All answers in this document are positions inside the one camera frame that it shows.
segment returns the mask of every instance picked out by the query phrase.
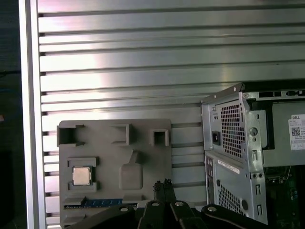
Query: horizontal metal slat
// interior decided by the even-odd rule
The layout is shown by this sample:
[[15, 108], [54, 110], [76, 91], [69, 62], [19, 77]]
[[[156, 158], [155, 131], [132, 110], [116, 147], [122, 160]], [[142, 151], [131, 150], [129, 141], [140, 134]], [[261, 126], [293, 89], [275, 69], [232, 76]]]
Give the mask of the horizontal metal slat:
[[44, 172], [51, 173], [51, 172], [58, 172], [59, 171], [59, 164], [46, 164], [44, 165]]
[[44, 157], [43, 157], [43, 162], [44, 162], [45, 164], [50, 164], [50, 163], [59, 162], [59, 156], [58, 156], [58, 155], [44, 156]]
[[174, 97], [174, 96], [189, 96], [189, 95], [209, 95], [224, 88], [221, 84], [211, 85], [190, 85], [183, 87], [162, 87], [160, 89], [149, 88], [130, 88], [120, 89], [112, 92], [74, 92], [71, 91], [60, 94], [48, 94], [41, 97], [42, 103], [57, 103], [57, 102], [81, 102], [90, 100], [119, 100], [119, 99], [136, 99], [136, 98], [155, 98], [155, 97]]
[[[289, 74], [290, 79], [300, 79], [303, 77], [300, 72], [305, 72], [305, 65], [303, 63], [288, 62], [278, 64], [244, 64], [239, 66], [224, 64], [222, 66], [204, 68], [149, 71], [56, 74], [41, 76], [41, 90], [47, 92], [114, 87], [159, 86], [172, 85], [173, 83], [175, 85], [218, 83], [224, 79], [228, 82], [251, 81], [253, 79], [280, 80], [286, 79], [287, 74]], [[228, 84], [220, 85], [220, 88], [229, 86]]]
[[59, 176], [46, 176], [44, 178], [44, 190], [46, 193], [59, 192]]
[[59, 104], [42, 104], [41, 111], [69, 111], [69, 110], [86, 110], [86, 109], [109, 109], [109, 108], [127, 108], [139, 106], [159, 106], [159, 105], [179, 105], [179, 104], [199, 104], [204, 96], [184, 96], [184, 97], [167, 97], [167, 98], [150, 98], [150, 99], [126, 99], [97, 102], [75, 102]]
[[[203, 141], [202, 127], [187, 127], [187, 128], [173, 128], [171, 130], [172, 144], [187, 144], [198, 143]], [[43, 151], [58, 151], [57, 136], [48, 135], [42, 137]]]
[[43, 131], [56, 131], [57, 126], [63, 120], [107, 120], [107, 119], [142, 119], [142, 118], [166, 118], [172, 124], [199, 123], [201, 122], [200, 107], [150, 109], [113, 112], [68, 112], [63, 114], [51, 114], [42, 117]]
[[125, 42], [91, 42], [74, 44], [49, 44], [41, 45], [40, 52], [66, 52], [85, 50], [108, 50], [108, 49], [134, 49], [152, 47], [178, 47], [178, 46], [206, 46], [206, 45], [233, 45], [233, 44], [261, 44], [303, 42], [305, 35], [275, 35], [254, 37], [212, 37], [212, 38], [189, 38], [189, 39], [156, 39], [152, 41], [125, 41]]
[[304, 9], [221, 10], [57, 16], [38, 19], [39, 32], [266, 25], [305, 22]]
[[189, 39], [189, 38], [230, 38], [238, 39], [239, 37], [260, 39], [261, 36], [281, 36], [294, 37], [297, 34], [301, 36], [305, 33], [303, 26], [289, 27], [236, 27], [236, 28], [214, 28], [214, 29], [197, 29], [197, 30], [168, 30], [168, 31], [132, 31], [132, 32], [108, 32], [108, 33], [87, 33], [87, 34], [61, 34], [49, 35], [45, 34], [39, 38], [39, 43], [48, 44], [76, 44], [76, 43], [94, 43], [94, 42], [126, 42], [126, 41], [151, 41], [159, 39]]
[[82, 0], [39, 0], [38, 12], [76, 12], [76, 11], [109, 11], [109, 10], [147, 10], [147, 9], [181, 9], [181, 8], [202, 8], [202, 7], [240, 7], [240, 6], [264, 6], [264, 5], [297, 5], [304, 1], [290, 0], [290, 1], [244, 1], [244, 0], [86, 0], [86, 4]]
[[46, 213], [58, 213], [60, 211], [59, 197], [46, 197]]
[[48, 225], [47, 229], [61, 229], [60, 225]]
[[41, 71], [168, 65], [293, 61], [305, 59], [305, 45], [208, 47], [181, 50], [71, 54], [40, 57]]
[[204, 155], [197, 154], [197, 155], [183, 155], [183, 156], [172, 156], [172, 164], [193, 164], [193, 163], [203, 163], [204, 162]]
[[203, 154], [203, 146], [172, 148], [172, 156]]
[[205, 182], [204, 166], [173, 168], [173, 184]]
[[59, 216], [47, 217], [46, 221], [47, 221], [47, 225], [49, 225], [49, 224], [60, 224], [60, 217]]

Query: screw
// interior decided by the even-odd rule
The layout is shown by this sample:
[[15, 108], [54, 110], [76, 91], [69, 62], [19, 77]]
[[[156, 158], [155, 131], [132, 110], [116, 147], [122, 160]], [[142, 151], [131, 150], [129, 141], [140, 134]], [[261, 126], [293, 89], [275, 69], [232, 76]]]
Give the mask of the screw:
[[257, 128], [255, 128], [255, 127], [250, 128], [250, 134], [251, 134], [252, 136], [256, 136], [257, 133], [258, 133]]
[[216, 208], [214, 208], [214, 207], [208, 207], [208, 211], [217, 211], [217, 209]]
[[128, 211], [128, 208], [121, 208], [120, 211]]
[[178, 207], [181, 207], [181, 206], [183, 206], [183, 203], [178, 201], [178, 202], [175, 203], [175, 205], [178, 206]]

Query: white label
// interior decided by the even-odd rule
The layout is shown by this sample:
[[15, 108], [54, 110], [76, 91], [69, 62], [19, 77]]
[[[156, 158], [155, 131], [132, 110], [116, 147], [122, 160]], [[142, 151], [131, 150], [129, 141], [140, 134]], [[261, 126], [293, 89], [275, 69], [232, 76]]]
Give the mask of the white label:
[[233, 167], [233, 166], [231, 166], [231, 165], [229, 165], [229, 164], [227, 164], [227, 163], [225, 163], [225, 162], [223, 162], [221, 160], [218, 160], [218, 164], [228, 168], [229, 170], [231, 170], [231, 171], [233, 171], [233, 172], [235, 172], [237, 174], [240, 173], [238, 168], [235, 168], [235, 167]]
[[295, 114], [288, 120], [291, 150], [305, 149], [305, 114]]

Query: gray foam insert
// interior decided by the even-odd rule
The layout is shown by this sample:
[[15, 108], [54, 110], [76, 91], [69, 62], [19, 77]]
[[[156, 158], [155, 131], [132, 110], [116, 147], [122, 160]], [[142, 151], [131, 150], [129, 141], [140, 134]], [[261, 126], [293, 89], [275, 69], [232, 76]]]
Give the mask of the gray foam insert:
[[101, 211], [64, 207], [83, 198], [153, 199], [155, 182], [172, 177], [170, 131], [169, 119], [62, 121], [57, 132], [61, 225]]

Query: aluminum slatted wall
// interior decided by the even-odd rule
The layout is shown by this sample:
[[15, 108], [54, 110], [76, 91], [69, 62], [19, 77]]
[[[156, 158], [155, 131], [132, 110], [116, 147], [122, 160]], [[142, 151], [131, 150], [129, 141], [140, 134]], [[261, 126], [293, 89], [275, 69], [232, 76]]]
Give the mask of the aluminum slatted wall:
[[61, 120], [170, 118], [176, 194], [203, 205], [200, 99], [238, 81], [304, 78], [304, 3], [38, 0], [48, 228], [59, 223]]

